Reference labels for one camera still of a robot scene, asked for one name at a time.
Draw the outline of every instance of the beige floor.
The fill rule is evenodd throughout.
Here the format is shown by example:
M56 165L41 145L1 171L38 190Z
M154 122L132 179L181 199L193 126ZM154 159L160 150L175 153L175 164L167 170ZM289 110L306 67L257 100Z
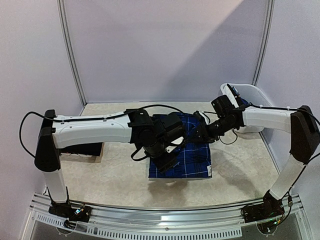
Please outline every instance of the beige floor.
M83 115L102 115L147 105L136 103L88 104ZM166 102L187 113L212 111L209 102ZM149 108L167 114L170 109ZM222 138L232 142L228 132ZM228 204L262 197L278 177L277 170L258 133L239 134L232 145L210 145L212 178L200 180L149 180L148 161L130 159L135 146L110 142L104 145L99 162L61 161L70 199L117 206L181 208Z

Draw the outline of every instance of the folded cloth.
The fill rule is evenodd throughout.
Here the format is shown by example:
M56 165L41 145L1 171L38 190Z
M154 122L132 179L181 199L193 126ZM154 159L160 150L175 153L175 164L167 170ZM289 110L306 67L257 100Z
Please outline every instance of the folded cloth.
M176 112L181 119L187 136L191 136L195 128L199 125L197 118L189 113L182 114ZM164 114L155 114L153 119L161 119ZM211 158L208 143L189 142L185 147L176 147L173 153L177 153L177 164L168 169L165 173L160 173L152 161L150 161L149 178L211 178Z

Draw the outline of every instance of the metal bar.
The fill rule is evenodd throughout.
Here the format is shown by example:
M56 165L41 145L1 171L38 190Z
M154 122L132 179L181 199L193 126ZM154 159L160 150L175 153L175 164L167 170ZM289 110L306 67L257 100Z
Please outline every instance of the metal bar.
M87 100L86 100L83 86L80 81L80 77L79 77L79 73L78 73L78 69L77 69L77 65L76 65L76 60L75 60L75 56L74 56L74 51L73 51L71 40L70 40L70 34L69 34L68 23L67 23L66 8L65 8L65 1L64 0L57 0L57 4L58 4L58 11L59 11L61 28L62 28L63 38L64 38L64 44L65 44L66 52L68 55L75 87L76 87L77 92L79 94L81 104L85 107L87 104Z
M303 219L302 213L301 212L296 212L295 213L295 217L296 217L296 222L298 224L302 239L311 239L311 236L308 234L308 231L307 231L307 228L306 228L305 221Z
M252 80L252 85L254 86L258 84L258 79L261 73L262 65L264 62L265 54L266 54L266 49L267 49L267 44L268 44L268 39L269 39L270 29L271 29L271 23L272 23L272 16L274 12L274 5L275 5L275 0L268 1L268 7L267 7L266 16L265 16L262 40L260 45L259 58L255 67L254 77Z
M283 205L287 212L289 207L286 200L285 197ZM297 194L292 196L292 200L294 202L292 214L303 211ZM250 203L261 202L260 198L190 210L149 210L133 207L129 209L87 203L93 208L90 221L78 222L73 232L114 240L234 239L242 236L242 227L257 224L245 223L241 216L241 208ZM34 217L28 223L29 229L27 228L30 233L32 232L30 228L34 227L33 221L68 230L63 227L64 218L48 213L50 204L48 196L37 193L34 195L30 204Z
M312 234L311 227L310 227L310 224L309 224L309 220L307 218L306 211L304 209L299 213L298 221L299 221L299 224L301 224L301 222L304 223L304 227L305 227L305 230L306 230L306 233L307 233L307 237L305 239L313 240L314 236Z
M22 240L29 240L31 239L31 235L32 235L32 231L35 227L35 215L36 212L32 211L32 210L28 210L27 212L27 220L26 220L26 224L25 227L23 229L23 232L20 236L20 239Z

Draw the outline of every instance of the light purple wall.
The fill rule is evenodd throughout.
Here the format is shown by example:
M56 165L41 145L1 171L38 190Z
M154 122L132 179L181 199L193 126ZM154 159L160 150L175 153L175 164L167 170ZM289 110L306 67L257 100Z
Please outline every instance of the light purple wall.
M251 83L267 2L65 1L87 101L210 101Z
M320 3L275 1L260 87L276 106L309 105L320 119ZM290 136L267 131L277 164L283 169ZM320 158L309 164L294 189L299 193L313 237L320 239Z
M44 179L19 143L28 111L78 115L82 109L61 32L57 1L0 3L0 239L17 240ZM35 152L41 120L31 116L23 140Z

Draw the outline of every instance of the white bin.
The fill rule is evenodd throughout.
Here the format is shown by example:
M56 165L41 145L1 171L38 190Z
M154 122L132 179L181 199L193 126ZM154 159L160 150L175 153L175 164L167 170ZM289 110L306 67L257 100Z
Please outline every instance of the white bin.
M272 107L270 100L267 96L256 86L251 84L237 84L237 83L224 83L220 86L222 94L226 94L225 87L229 84L231 87L235 87L239 92L240 97L249 103L254 105L262 104L265 107ZM264 129L260 126L245 126L240 127L239 130L235 130L238 133L259 133Z

